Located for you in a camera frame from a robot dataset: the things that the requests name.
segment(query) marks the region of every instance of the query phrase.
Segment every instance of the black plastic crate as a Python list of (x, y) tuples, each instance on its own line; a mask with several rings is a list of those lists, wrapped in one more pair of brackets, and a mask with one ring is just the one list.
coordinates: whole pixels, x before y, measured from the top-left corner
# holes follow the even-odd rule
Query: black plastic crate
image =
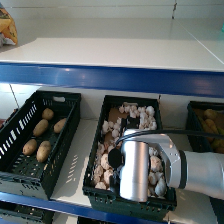
[[(53, 193), (62, 164), (80, 120), (79, 93), (36, 91), (0, 130), (0, 191), (49, 199)], [(48, 130), (36, 137), (37, 144), (48, 140), (52, 149), (44, 163), (22, 153), (25, 143), (34, 138), (33, 129), (42, 119), (45, 108), (54, 111)], [(55, 134), (54, 124), (67, 118), (60, 132)]]
[[(207, 102), (195, 102), (191, 101), (188, 104), (188, 118), (187, 118), (187, 130), (203, 131), (200, 121), (197, 118), (193, 109), (213, 109), (216, 111), (224, 111), (224, 104), (221, 103), (207, 103)], [(214, 152), (207, 138), (188, 136), (189, 142), (194, 152)], [(217, 221), (219, 224), (224, 223), (224, 201), (210, 197)]]
[(18, 205), (9, 202), (0, 202), (0, 217), (2, 219), (21, 224), (51, 224), (54, 212)]
[[(188, 104), (187, 130), (204, 131), (193, 109), (213, 109), (224, 111), (224, 104), (191, 101)], [(194, 152), (214, 152), (207, 138), (198, 136), (188, 136), (189, 142)]]
[(105, 96), (101, 109), (101, 114), (92, 145), (89, 162), (86, 168), (83, 193), (89, 197), (93, 209), (105, 212), (128, 215), (143, 219), (150, 219), (155, 221), (162, 221), (168, 211), (173, 211), (176, 208), (176, 193), (175, 189), (167, 187), (165, 199), (149, 197), (145, 203), (138, 203), (129, 201), (116, 196), (113, 192), (108, 190), (96, 189), (91, 186), (91, 176), (93, 173), (94, 160), (98, 148), (98, 141), (101, 140), (101, 128), (104, 120), (108, 120), (110, 109), (119, 107), (124, 102), (137, 103), (139, 107), (152, 106), (155, 109), (155, 119), (157, 129), (162, 129), (162, 122), (159, 111), (159, 104), (156, 99), (134, 98), (134, 97), (119, 97), (119, 96)]

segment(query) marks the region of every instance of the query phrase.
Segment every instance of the blue shelf edge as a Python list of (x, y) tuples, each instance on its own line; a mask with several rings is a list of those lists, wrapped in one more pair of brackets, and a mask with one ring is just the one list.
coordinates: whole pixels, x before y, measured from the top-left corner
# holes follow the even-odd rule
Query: blue shelf edge
[(201, 97), (224, 97), (224, 71), (0, 63), (0, 82)]
[(68, 204), (64, 202), (58, 202), (54, 200), (42, 200), (38, 198), (32, 198), (22, 195), (8, 194), (0, 192), (0, 200), (4, 202), (11, 202), (26, 206), (37, 207), (41, 209), (51, 210), (60, 213), (66, 213), (70, 215), (82, 216), (86, 218), (112, 222), (112, 223), (135, 223), (135, 224), (164, 224), (164, 222), (155, 222), (145, 219), (139, 219), (126, 215), (118, 215), (114, 213), (106, 213), (98, 210), (94, 210), (89, 207)]

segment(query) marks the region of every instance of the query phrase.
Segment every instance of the crate handle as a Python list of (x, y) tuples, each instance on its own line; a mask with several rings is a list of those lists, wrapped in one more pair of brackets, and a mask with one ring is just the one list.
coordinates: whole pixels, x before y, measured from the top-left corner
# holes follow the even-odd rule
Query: crate handle
[(14, 182), (14, 179), (12, 177), (0, 177), (1, 181), (8, 181), (8, 182)]
[(53, 96), (53, 101), (56, 101), (56, 102), (65, 102), (65, 98), (64, 97), (56, 97), (56, 96)]

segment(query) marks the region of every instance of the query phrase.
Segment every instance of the robotic arm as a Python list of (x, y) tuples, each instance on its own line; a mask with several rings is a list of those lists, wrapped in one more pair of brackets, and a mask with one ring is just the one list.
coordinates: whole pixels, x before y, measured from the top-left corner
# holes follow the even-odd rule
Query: robotic arm
[[(128, 129), (124, 136), (139, 131)], [(177, 150), (165, 134), (140, 135), (123, 141), (121, 154), (125, 163), (120, 172), (121, 197), (147, 201), (148, 146), (156, 148), (163, 159), (169, 187), (200, 192), (224, 200), (224, 154)]]

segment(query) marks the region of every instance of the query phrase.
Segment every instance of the shelf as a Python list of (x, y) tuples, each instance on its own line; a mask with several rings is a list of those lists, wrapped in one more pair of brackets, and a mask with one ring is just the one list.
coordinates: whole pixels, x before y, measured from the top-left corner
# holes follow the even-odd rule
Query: shelf
[(17, 19), (19, 45), (0, 49), (0, 82), (223, 98), (224, 33), (208, 26), (201, 44), (195, 21)]
[[(94, 120), (81, 119), (50, 201), (2, 192), (1, 200), (108, 222), (116, 223), (119, 220), (119, 223), (124, 224), (154, 224), (152, 221), (93, 210), (88, 197), (83, 195), (82, 182), (97, 123)], [(186, 136), (170, 137), (178, 149), (191, 150)], [(165, 220), (192, 224), (201, 223), (201, 220), (205, 224), (216, 222), (208, 196), (184, 190), (176, 192), (177, 208), (169, 212)]]

